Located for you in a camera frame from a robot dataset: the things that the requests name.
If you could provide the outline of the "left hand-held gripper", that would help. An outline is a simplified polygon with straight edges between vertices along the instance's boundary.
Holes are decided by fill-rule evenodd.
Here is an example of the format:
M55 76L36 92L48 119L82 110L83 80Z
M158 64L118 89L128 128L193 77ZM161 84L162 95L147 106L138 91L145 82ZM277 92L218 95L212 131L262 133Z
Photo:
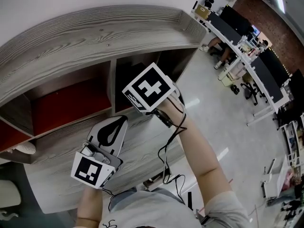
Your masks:
M102 189L123 164L118 158L128 129L124 115L107 118L95 124L88 141L76 152L71 177L95 189Z

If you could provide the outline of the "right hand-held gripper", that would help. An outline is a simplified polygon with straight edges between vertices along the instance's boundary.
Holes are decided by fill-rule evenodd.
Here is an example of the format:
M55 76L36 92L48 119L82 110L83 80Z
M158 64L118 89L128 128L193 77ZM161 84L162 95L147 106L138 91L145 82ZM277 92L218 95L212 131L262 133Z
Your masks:
M145 115L155 115L167 127L173 126L166 113L157 107L169 96L184 103L176 84L153 62L145 67L142 63L132 66L125 74L122 94Z

